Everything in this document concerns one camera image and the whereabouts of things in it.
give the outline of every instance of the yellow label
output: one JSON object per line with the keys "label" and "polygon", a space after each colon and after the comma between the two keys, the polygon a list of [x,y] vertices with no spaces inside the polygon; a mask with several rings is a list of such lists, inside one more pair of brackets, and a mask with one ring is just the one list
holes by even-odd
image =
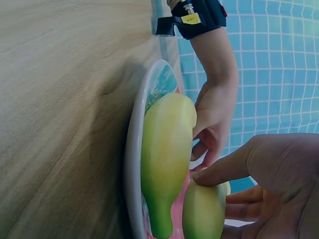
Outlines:
{"label": "yellow label", "polygon": [[201,23],[198,13],[182,16],[181,21],[185,24],[191,24],[191,25]]}

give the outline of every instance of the wrist strap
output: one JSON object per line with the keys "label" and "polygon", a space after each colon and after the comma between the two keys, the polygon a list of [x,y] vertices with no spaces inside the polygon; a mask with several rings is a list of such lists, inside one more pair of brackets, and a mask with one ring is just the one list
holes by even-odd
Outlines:
{"label": "wrist strap", "polygon": [[173,26],[190,40],[206,32],[226,26],[227,13],[218,0],[182,0],[171,11],[173,17],[158,19],[156,35],[174,36]]}

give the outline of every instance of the human hand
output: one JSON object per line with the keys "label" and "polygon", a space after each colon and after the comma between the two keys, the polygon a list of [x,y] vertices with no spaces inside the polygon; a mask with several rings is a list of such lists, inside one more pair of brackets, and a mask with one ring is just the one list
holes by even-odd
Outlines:
{"label": "human hand", "polygon": [[206,155],[193,171],[210,166],[223,150],[234,113],[237,89],[236,82],[229,85],[203,85],[195,104],[197,123],[193,137],[199,142],[192,150],[191,161],[196,161],[204,153]]}
{"label": "human hand", "polygon": [[200,185],[214,186],[248,176],[259,184],[226,197],[226,218],[255,223],[225,226],[221,238],[318,238],[310,230],[301,233],[302,227],[308,227],[305,224],[314,224],[316,219],[311,210],[318,207],[318,189],[314,192],[318,187],[318,145],[318,134],[259,135],[194,173],[193,179]]}

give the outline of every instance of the wooden table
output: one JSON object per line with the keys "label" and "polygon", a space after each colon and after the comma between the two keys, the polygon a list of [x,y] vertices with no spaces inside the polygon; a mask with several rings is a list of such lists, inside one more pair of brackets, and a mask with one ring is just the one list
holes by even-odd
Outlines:
{"label": "wooden table", "polygon": [[0,1],[0,239],[132,238],[134,97],[157,59],[180,80],[176,38],[152,35],[168,12],[162,0]]}

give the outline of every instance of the finger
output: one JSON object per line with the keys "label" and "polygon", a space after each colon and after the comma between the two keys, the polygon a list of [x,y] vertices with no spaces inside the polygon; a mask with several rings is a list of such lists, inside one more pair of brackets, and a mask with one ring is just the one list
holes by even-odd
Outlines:
{"label": "finger", "polygon": [[204,153],[206,153],[207,151],[207,147],[205,146],[205,144],[203,144],[202,141],[199,141],[192,149],[191,151],[191,157],[190,160],[191,161],[196,161],[197,159],[199,159]]}
{"label": "finger", "polygon": [[194,174],[194,181],[200,185],[215,186],[230,180],[248,177],[246,160],[250,147],[249,144],[246,144],[228,156],[219,159],[209,168]]}
{"label": "finger", "polygon": [[241,227],[225,225],[220,239],[256,239],[264,224],[264,222],[255,222]]}
{"label": "finger", "polygon": [[263,202],[253,204],[227,204],[226,218],[244,222],[255,222],[258,220]]}
{"label": "finger", "polygon": [[257,203],[263,201],[264,190],[256,185],[242,192],[233,193],[226,197],[228,204]]}

